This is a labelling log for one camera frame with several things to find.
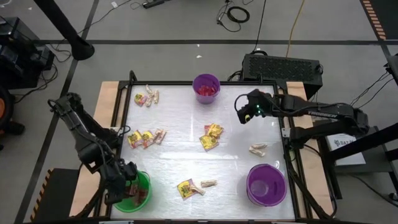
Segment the plastic sheet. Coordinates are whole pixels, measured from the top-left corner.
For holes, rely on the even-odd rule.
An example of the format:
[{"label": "plastic sheet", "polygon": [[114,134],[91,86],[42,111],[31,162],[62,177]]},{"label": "plastic sheet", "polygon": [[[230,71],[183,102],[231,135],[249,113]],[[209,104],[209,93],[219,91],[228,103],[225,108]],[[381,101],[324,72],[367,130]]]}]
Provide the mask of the plastic sheet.
[{"label": "plastic sheet", "polygon": [[[272,86],[222,85],[216,100],[202,105],[195,99],[191,86],[153,85],[159,90],[159,104],[139,107],[134,103],[137,93],[146,93],[145,86],[133,86],[127,125],[155,131],[166,129],[161,145],[141,146],[131,149],[125,139],[121,156],[133,161],[139,170],[150,175],[152,198],[141,210],[123,213],[112,208],[111,218],[161,218],[207,220],[293,220],[294,211],[290,194],[275,207],[260,207],[248,199],[246,177],[257,164],[268,163],[287,176],[280,126],[277,118],[253,118],[241,124],[234,109],[236,97],[258,88],[273,93]],[[247,103],[246,97],[238,100],[238,109]],[[203,126],[216,123],[224,127],[220,145],[206,152],[199,137]],[[266,155],[258,157],[249,152],[250,145],[264,142]],[[200,181],[216,179],[218,184],[205,188],[206,194],[196,194],[182,200],[177,185],[184,180]]]}]

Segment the yellow cable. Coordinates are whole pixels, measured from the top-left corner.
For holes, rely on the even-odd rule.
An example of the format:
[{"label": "yellow cable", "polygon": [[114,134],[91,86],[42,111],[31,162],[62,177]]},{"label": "yellow cable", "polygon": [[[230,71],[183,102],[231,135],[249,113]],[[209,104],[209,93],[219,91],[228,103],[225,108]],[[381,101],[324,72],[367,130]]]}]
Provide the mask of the yellow cable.
[{"label": "yellow cable", "polygon": [[305,3],[305,0],[303,0],[303,1],[301,2],[301,6],[300,6],[300,9],[298,10],[298,13],[297,13],[297,16],[296,16],[296,20],[294,20],[292,30],[290,31],[289,44],[287,45],[286,57],[287,57],[288,54],[289,54],[290,42],[292,41],[293,30],[294,30],[294,27],[296,26],[297,20],[299,19],[299,16],[300,16],[300,14],[301,14],[301,10],[303,9],[304,3]]}]

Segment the red candy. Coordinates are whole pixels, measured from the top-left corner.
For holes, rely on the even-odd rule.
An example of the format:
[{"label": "red candy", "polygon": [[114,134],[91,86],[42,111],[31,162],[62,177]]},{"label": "red candy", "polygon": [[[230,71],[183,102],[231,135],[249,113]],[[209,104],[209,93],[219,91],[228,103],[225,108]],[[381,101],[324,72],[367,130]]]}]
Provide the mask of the red candy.
[{"label": "red candy", "polygon": [[211,96],[216,93],[216,89],[214,87],[203,85],[199,88],[198,93],[202,96]]}]

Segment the purple bowl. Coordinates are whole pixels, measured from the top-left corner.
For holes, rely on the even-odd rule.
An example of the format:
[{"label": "purple bowl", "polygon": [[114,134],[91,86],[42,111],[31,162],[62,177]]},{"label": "purple bowl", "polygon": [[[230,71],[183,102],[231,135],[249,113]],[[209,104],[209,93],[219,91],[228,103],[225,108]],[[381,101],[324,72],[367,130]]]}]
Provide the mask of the purple bowl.
[{"label": "purple bowl", "polygon": [[[210,86],[210,87],[214,87],[214,89],[216,90],[216,93],[211,95],[211,96],[202,96],[201,94],[198,93],[199,89],[201,86]],[[201,74],[198,75],[192,82],[192,88],[193,91],[195,92],[196,96],[197,96],[197,100],[200,103],[203,104],[209,104],[212,103],[216,96],[218,95],[218,93],[220,92],[220,81],[211,74]]]},{"label": "purple bowl", "polygon": [[254,166],[246,179],[246,192],[252,203],[275,206],[285,199],[287,187],[283,174],[269,164]]}]

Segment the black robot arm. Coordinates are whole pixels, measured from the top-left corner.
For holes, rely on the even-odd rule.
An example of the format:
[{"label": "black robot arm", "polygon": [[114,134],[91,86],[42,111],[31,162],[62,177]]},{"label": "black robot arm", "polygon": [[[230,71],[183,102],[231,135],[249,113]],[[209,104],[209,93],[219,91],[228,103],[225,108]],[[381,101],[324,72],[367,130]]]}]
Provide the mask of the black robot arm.
[{"label": "black robot arm", "polygon": [[353,108],[346,103],[312,103],[298,96],[271,96],[271,94],[263,93],[258,89],[239,97],[241,96],[247,96],[249,100],[248,104],[240,110],[236,110],[242,124],[247,123],[254,116],[281,118],[312,115],[335,120],[332,123],[307,129],[300,127],[283,129],[282,134],[284,137],[289,138],[290,144],[294,148],[303,148],[310,138],[319,138],[338,133],[362,136],[369,131],[368,116],[360,109]]},{"label": "black robot arm", "polygon": [[137,167],[132,162],[125,164],[123,159],[116,158],[113,153],[113,149],[121,145],[121,136],[112,129],[102,128],[83,109],[81,98],[75,93],[67,93],[57,100],[49,100],[48,104],[51,111],[65,122],[75,138],[79,160],[92,174],[99,172],[101,175],[102,183],[95,197],[102,195],[104,189],[108,190],[105,197],[107,205],[128,197],[125,194],[126,181],[136,179]]}]

